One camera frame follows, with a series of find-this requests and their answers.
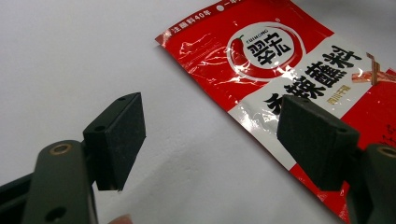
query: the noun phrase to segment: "snack package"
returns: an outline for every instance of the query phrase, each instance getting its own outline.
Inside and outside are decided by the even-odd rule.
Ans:
[[[156,40],[202,89],[337,216],[346,194],[319,190],[276,138],[284,94],[308,98],[361,133],[360,148],[396,147],[396,73],[288,0],[223,0]]]

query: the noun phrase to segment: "plastic packaging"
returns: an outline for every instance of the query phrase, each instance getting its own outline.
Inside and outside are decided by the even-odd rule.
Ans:
[[[320,191],[276,139],[281,97],[309,98],[331,112],[361,133],[360,148],[371,143],[396,147],[394,71],[381,71],[373,56],[288,0],[220,1],[156,40],[219,106],[348,222],[347,184],[337,192]]]

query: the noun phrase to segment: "screw hole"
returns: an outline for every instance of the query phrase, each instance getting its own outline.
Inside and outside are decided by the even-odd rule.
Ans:
[[[96,132],[101,132],[102,130],[104,130],[106,127],[105,126],[97,126],[96,128],[95,128],[95,131]]]
[[[396,159],[396,149],[393,147],[379,147],[378,151],[387,157]]]
[[[68,152],[71,148],[72,148],[72,146],[70,144],[60,144],[60,145],[50,149],[49,153],[54,156],[58,156],[58,155],[62,155],[64,153]]]
[[[47,213],[46,221],[47,222],[58,222],[61,220],[61,218],[64,216],[65,213],[66,213],[66,208],[64,208],[64,207],[54,208],[50,212]]]

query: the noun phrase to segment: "brand logo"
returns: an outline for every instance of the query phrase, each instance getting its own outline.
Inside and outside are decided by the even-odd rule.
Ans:
[[[227,49],[228,61],[239,76],[266,82],[288,72],[305,55],[297,33],[278,22],[258,22],[239,30]]]

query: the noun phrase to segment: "white table surface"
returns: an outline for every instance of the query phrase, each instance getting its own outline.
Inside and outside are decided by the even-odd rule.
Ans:
[[[396,66],[395,0],[294,2]],[[100,223],[126,213],[134,224],[342,223],[154,41],[214,3],[0,1],[0,185],[141,91],[148,137],[124,191],[95,192]]]

